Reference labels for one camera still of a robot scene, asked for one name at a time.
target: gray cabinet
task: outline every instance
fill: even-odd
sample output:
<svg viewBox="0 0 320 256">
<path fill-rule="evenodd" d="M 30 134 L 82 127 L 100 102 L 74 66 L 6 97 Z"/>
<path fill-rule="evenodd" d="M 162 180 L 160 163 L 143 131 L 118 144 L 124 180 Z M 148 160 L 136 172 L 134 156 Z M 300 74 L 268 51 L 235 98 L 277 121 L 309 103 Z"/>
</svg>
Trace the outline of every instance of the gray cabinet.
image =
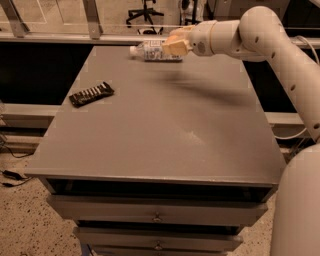
<svg viewBox="0 0 320 256">
<path fill-rule="evenodd" d="M 128 53 L 93 48 L 69 94 L 106 81 L 115 95 L 80 109 L 66 98 L 26 175 L 102 255 L 226 255 L 285 168 L 242 62 Z"/>
</svg>

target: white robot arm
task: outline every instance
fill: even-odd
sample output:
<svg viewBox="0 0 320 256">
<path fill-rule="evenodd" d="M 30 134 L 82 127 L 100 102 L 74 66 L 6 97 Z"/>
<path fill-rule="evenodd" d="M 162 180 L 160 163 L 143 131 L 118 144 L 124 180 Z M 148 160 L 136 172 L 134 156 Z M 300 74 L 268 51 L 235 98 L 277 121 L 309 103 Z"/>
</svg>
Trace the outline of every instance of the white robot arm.
<svg viewBox="0 0 320 256">
<path fill-rule="evenodd" d="M 165 53 L 199 56 L 227 54 L 248 61 L 266 60 L 295 106 L 312 139 L 279 184 L 271 256 L 320 253 L 320 67 L 291 43 L 277 15 L 254 7 L 237 21 L 208 21 L 171 33 Z"/>
<path fill-rule="evenodd" d="M 266 7 L 248 10 L 240 20 L 207 21 L 175 30 L 165 53 L 198 56 L 227 54 L 248 61 L 266 60 L 315 142 L 320 138 L 320 68 L 291 43 L 277 15 Z"/>
</svg>

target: plastic bottle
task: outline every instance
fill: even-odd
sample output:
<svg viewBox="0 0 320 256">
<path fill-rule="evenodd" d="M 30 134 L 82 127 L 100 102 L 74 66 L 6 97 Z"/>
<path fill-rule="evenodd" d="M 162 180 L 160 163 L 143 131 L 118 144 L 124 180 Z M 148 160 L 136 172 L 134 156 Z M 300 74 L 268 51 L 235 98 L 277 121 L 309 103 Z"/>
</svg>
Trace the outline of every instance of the plastic bottle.
<svg viewBox="0 0 320 256">
<path fill-rule="evenodd" d="M 138 46 L 130 47 L 130 56 L 140 57 L 145 61 L 155 62 L 180 62 L 181 56 L 167 55 L 162 52 L 162 43 L 164 40 L 143 41 Z"/>
</svg>

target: speckled floor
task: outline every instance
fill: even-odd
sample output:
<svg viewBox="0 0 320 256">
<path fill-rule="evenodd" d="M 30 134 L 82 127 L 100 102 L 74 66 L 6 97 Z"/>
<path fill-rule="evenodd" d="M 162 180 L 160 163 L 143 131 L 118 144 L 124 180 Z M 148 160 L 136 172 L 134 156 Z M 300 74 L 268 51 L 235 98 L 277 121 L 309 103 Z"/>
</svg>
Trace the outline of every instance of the speckled floor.
<svg viewBox="0 0 320 256">
<path fill-rule="evenodd" d="M 0 154 L 0 170 L 23 173 L 28 158 L 15 159 Z M 2 175 L 0 182 L 19 183 Z M 13 188 L 0 186 L 0 255 L 1 256 L 80 256 L 72 221 L 63 220 L 46 202 L 49 192 L 37 179 Z M 241 235 L 244 243 L 228 256 L 267 256 L 270 251 L 275 196 L 269 210 Z"/>
</svg>

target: cable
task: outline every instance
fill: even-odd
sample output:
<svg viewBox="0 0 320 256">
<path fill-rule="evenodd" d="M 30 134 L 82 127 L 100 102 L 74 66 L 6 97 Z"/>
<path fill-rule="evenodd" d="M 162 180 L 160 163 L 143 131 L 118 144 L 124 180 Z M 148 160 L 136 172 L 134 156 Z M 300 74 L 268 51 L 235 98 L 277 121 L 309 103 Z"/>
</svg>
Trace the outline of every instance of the cable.
<svg viewBox="0 0 320 256">
<path fill-rule="evenodd" d="M 6 145 L 4 145 L 4 144 L 0 145 L 0 150 L 2 148 L 6 148 L 14 158 L 24 158 L 24 157 L 27 157 L 27 156 L 32 156 L 34 154 L 34 153 L 29 153 L 29 154 L 22 155 L 22 156 L 16 156 L 16 155 L 13 154 L 12 150 L 9 147 L 7 147 Z"/>
<path fill-rule="evenodd" d="M 299 137 L 300 135 L 304 134 L 306 131 L 307 131 L 307 128 L 304 128 L 301 132 L 299 132 L 295 135 L 292 135 L 292 136 L 279 137 L 279 136 L 274 135 L 274 137 L 278 140 L 291 140 L 291 139 L 295 139 L 295 138 Z"/>
<path fill-rule="evenodd" d="M 310 47 L 314 57 L 316 58 L 317 64 L 320 65 L 318 54 L 317 54 L 316 50 L 314 49 L 314 47 L 312 46 L 312 44 L 308 41 L 308 39 L 303 36 L 296 36 L 296 38 L 299 39 L 301 42 L 307 44 Z"/>
<path fill-rule="evenodd" d="M 21 182 L 21 183 L 19 183 L 19 184 L 12 184 L 12 183 L 7 183 L 7 182 L 0 182 L 0 184 L 1 184 L 2 186 L 4 186 L 4 187 L 12 188 L 12 187 L 21 186 L 21 185 L 27 183 L 28 181 L 30 181 L 30 180 L 32 180 L 32 179 L 33 179 L 33 178 L 29 178 L 29 179 L 27 179 L 26 181 Z"/>
</svg>

